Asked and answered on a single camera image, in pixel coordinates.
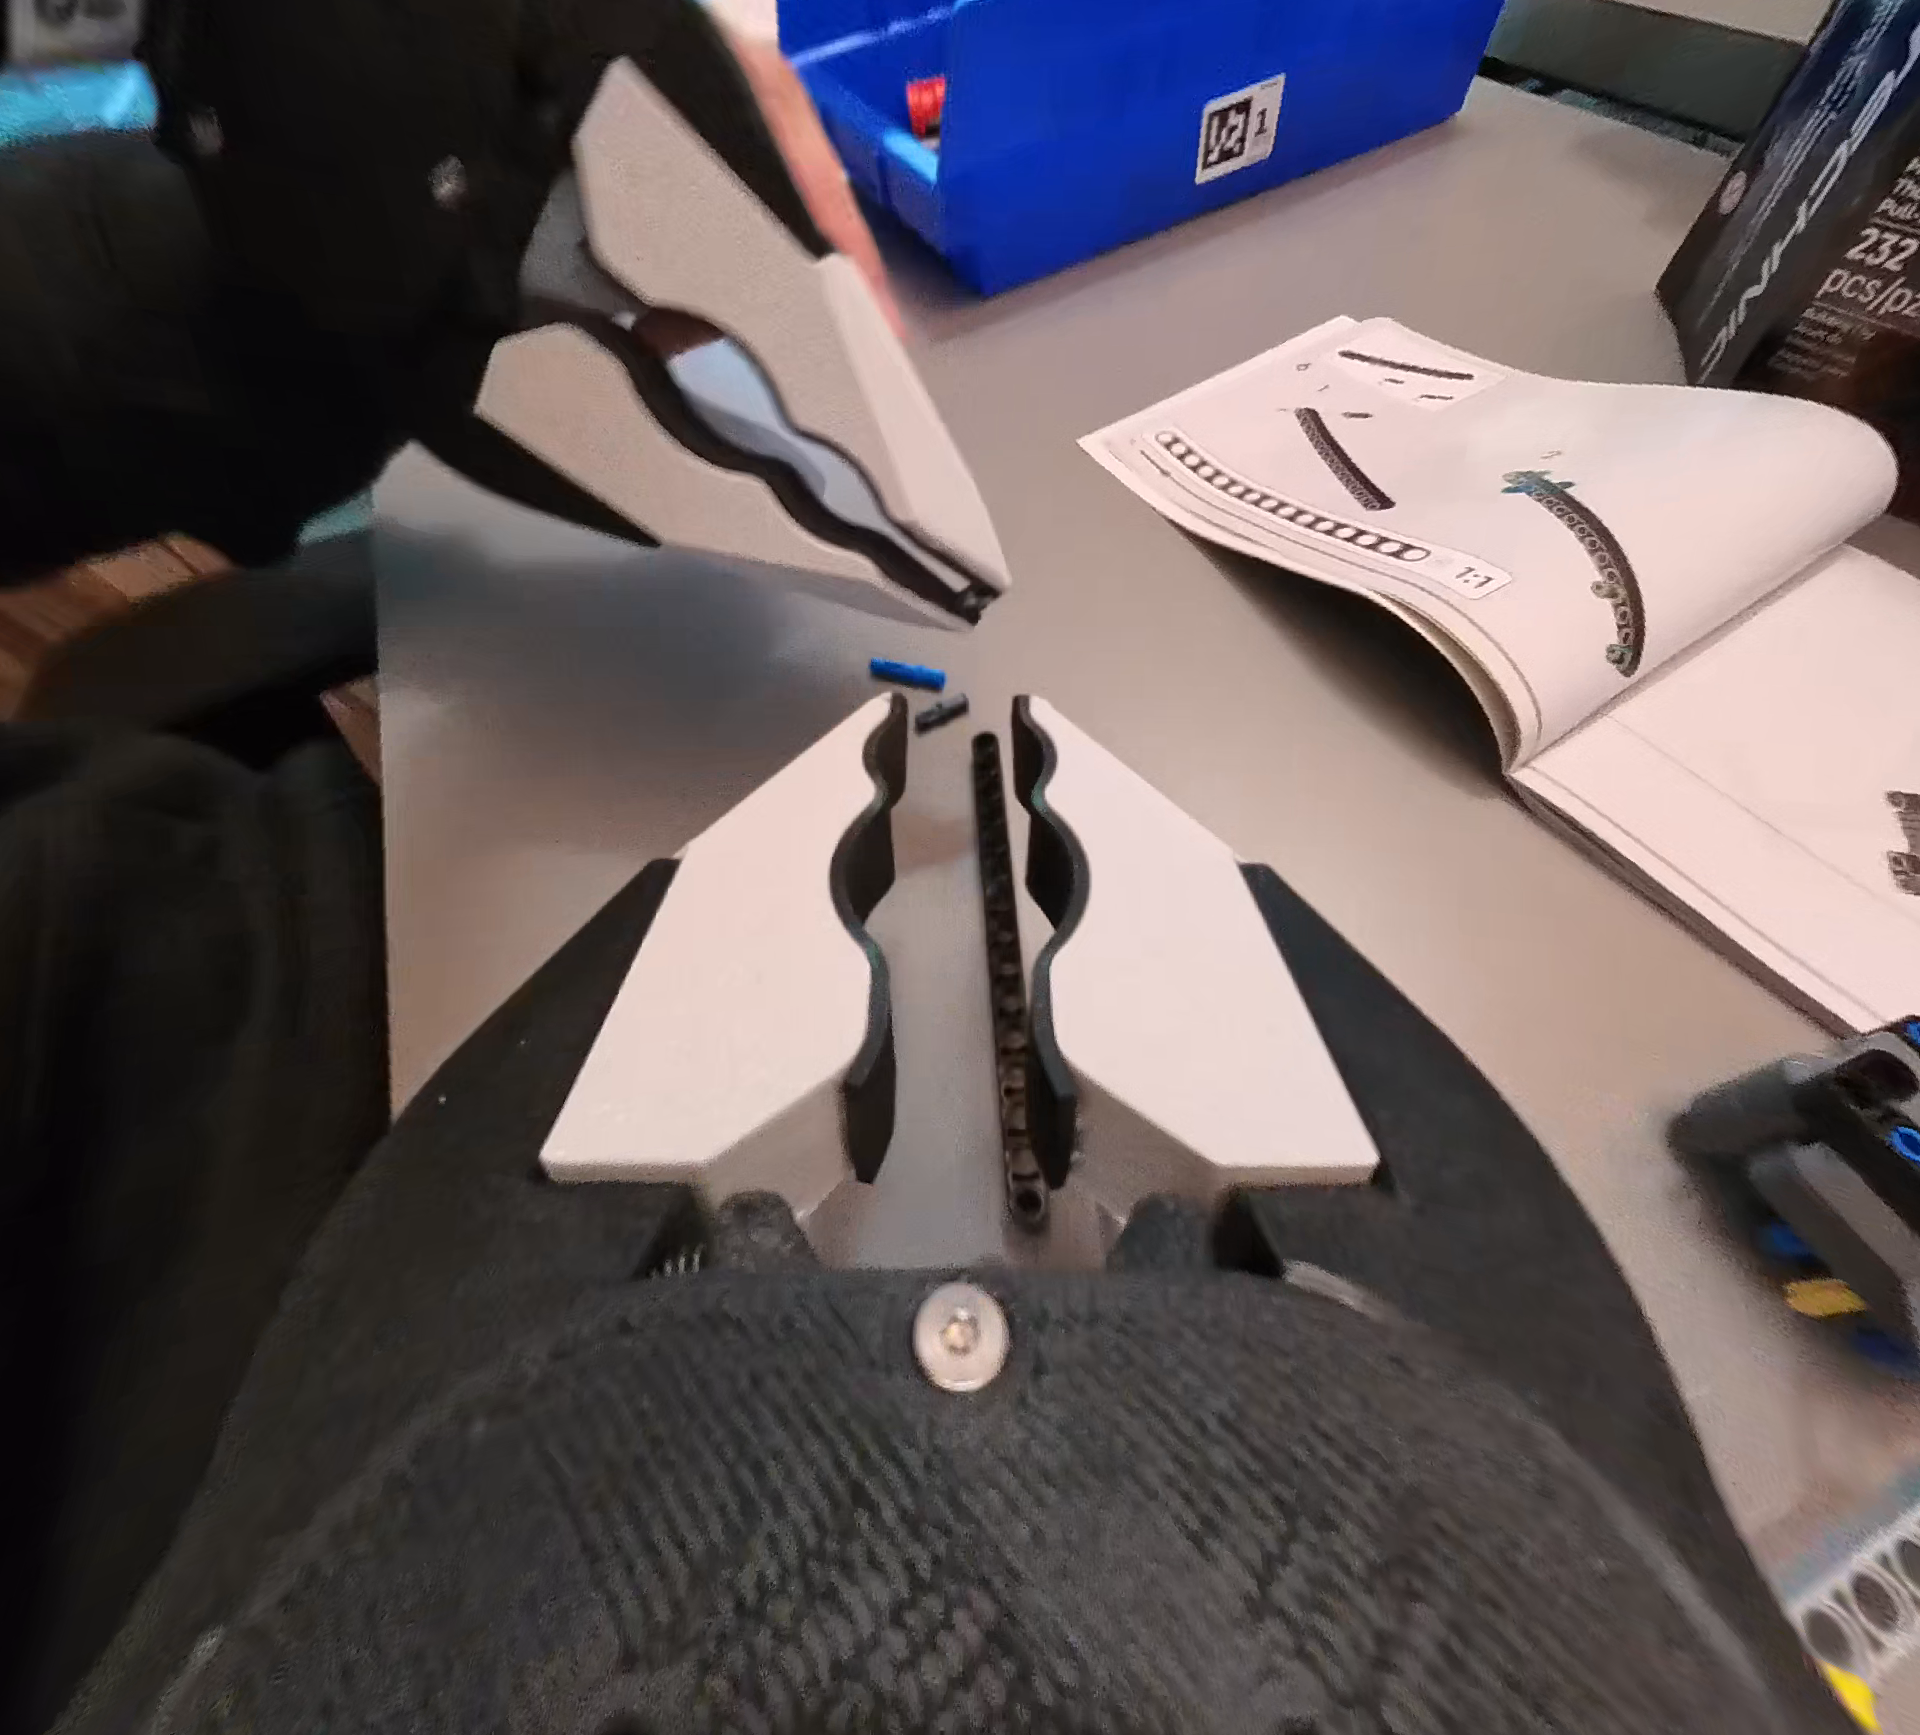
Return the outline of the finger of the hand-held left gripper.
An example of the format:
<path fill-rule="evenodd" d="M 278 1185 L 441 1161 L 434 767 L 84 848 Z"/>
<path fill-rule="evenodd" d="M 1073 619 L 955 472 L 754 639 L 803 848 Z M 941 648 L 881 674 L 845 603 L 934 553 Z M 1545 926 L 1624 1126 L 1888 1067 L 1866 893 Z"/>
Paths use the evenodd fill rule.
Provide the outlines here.
<path fill-rule="evenodd" d="M 893 533 L 1006 595 L 989 503 L 861 270 L 803 244 L 627 60 L 599 75 L 571 155 L 596 268 L 643 308 L 733 339 L 785 420 L 864 475 Z"/>
<path fill-rule="evenodd" d="M 982 592 L 944 582 L 864 527 L 827 513 L 799 475 L 706 430 L 658 420 L 643 357 L 571 323 L 501 340 L 472 415 L 546 475 L 588 496 L 623 533 L 733 570 L 781 578 L 855 612 L 978 629 Z"/>

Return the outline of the long black holed toy beam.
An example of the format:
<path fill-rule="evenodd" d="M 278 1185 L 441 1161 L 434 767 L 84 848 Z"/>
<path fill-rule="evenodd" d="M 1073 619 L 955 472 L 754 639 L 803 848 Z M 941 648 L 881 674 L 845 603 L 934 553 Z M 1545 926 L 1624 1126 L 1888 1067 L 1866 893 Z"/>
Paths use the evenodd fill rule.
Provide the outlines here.
<path fill-rule="evenodd" d="M 1033 1143 L 1028 1099 L 1028 974 L 1020 931 L 1020 879 L 1006 808 L 1003 755 L 995 733 L 972 736 L 975 858 L 989 960 L 989 1023 L 995 1047 L 997 1141 L 1010 1223 L 1040 1237 L 1048 1227 L 1050 1185 Z"/>

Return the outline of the grey desk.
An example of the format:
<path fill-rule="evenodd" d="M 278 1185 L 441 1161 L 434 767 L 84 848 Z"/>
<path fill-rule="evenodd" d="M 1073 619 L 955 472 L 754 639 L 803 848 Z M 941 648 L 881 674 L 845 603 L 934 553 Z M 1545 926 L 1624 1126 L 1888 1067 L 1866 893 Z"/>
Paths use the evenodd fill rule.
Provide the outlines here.
<path fill-rule="evenodd" d="M 409 1102 L 637 871 L 872 691 L 944 665 L 972 717 L 910 748 L 899 1131 L 823 1207 L 831 1262 L 1020 1248 L 997 1178 L 969 733 L 1040 692 L 1266 862 L 1393 981 L 1553 1154 L 1641 1298 L 1770 1574 L 1918 1493 L 1918 1386 L 1793 1316 L 1663 1145 L 1701 1088 L 1819 1040 L 1538 823 L 1476 699 L 1400 619 L 1202 550 L 1078 436 L 1335 312 L 1575 379 L 1672 379 L 1652 281 L 1711 155 L 1476 82 L 1438 130 L 978 305 L 902 230 L 914 357 L 1014 589 L 969 634 L 789 596 L 522 513 L 418 451 L 377 484 L 391 1084 Z"/>

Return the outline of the grey black toy model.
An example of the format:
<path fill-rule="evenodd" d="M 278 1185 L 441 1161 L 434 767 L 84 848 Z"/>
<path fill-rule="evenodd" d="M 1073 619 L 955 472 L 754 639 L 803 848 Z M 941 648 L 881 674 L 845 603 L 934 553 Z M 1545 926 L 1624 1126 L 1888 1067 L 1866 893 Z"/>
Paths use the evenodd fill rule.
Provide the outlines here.
<path fill-rule="evenodd" d="M 1667 1145 L 1786 1307 L 1918 1379 L 1918 1017 L 1690 1099 Z"/>

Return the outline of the white instruction booklet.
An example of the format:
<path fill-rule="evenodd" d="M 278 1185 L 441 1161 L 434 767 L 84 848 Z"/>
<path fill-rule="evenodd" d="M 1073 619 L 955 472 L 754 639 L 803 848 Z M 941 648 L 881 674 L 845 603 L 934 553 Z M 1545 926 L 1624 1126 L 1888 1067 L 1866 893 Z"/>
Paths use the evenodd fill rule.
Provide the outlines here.
<path fill-rule="evenodd" d="M 1338 315 L 1082 447 L 1413 629 L 1528 812 L 1811 1019 L 1918 1013 L 1918 578 L 1858 544 L 1877 430 Z"/>

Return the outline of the black toy set box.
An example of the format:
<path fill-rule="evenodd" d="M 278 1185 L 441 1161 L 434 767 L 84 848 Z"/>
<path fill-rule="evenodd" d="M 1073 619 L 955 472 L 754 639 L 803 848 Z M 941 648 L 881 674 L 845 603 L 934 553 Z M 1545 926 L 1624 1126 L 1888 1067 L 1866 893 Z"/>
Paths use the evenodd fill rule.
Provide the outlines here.
<path fill-rule="evenodd" d="M 1696 386 L 1918 433 L 1918 0 L 1832 0 L 1658 302 Z"/>

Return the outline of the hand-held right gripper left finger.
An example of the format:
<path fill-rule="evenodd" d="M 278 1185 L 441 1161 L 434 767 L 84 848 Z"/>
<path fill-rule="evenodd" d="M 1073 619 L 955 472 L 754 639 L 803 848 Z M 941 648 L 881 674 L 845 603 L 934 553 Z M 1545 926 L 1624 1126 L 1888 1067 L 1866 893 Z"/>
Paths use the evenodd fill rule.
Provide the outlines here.
<path fill-rule="evenodd" d="M 554 1182 L 875 1182 L 899 1112 L 899 692 L 855 706 L 647 871 L 665 889 L 541 1145 Z"/>

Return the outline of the blue plastic storage bin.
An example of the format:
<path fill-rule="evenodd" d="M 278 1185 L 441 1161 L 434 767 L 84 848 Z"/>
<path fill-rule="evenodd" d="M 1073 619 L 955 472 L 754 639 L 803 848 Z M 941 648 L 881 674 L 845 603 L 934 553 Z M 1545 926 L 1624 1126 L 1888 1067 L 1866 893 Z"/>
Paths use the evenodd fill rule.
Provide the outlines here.
<path fill-rule="evenodd" d="M 869 201 L 995 295 L 1458 115 L 1507 0 L 778 0 Z M 937 147 L 903 84 L 945 75 Z"/>

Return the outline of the person's black clothing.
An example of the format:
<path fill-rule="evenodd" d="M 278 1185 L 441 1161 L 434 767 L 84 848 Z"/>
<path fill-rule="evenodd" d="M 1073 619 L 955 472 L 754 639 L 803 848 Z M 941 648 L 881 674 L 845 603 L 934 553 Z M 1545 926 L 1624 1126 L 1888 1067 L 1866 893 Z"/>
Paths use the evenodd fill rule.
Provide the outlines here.
<path fill-rule="evenodd" d="M 6 1731 L 167 1555 L 388 1112 L 379 802 L 320 705 L 6 723 Z"/>

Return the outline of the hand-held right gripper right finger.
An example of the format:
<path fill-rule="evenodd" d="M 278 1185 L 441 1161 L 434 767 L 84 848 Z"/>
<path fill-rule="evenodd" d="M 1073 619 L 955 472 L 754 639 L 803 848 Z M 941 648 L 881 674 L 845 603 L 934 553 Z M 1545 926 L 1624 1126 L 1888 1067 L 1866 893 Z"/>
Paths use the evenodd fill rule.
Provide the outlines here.
<path fill-rule="evenodd" d="M 1325 1188 L 1380 1145 L 1210 827 L 1054 702 L 1010 705 L 1031 967 L 1026 1099 L 1050 1188 Z"/>

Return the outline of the grey perforated plate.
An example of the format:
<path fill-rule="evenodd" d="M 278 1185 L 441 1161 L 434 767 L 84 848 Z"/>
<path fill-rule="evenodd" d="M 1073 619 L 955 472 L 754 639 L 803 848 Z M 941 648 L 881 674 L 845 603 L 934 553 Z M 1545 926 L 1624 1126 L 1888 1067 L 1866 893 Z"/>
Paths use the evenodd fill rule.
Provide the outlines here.
<path fill-rule="evenodd" d="M 1856 1731 L 1918 1731 L 1918 1505 L 1803 1555 L 1783 1606 Z"/>

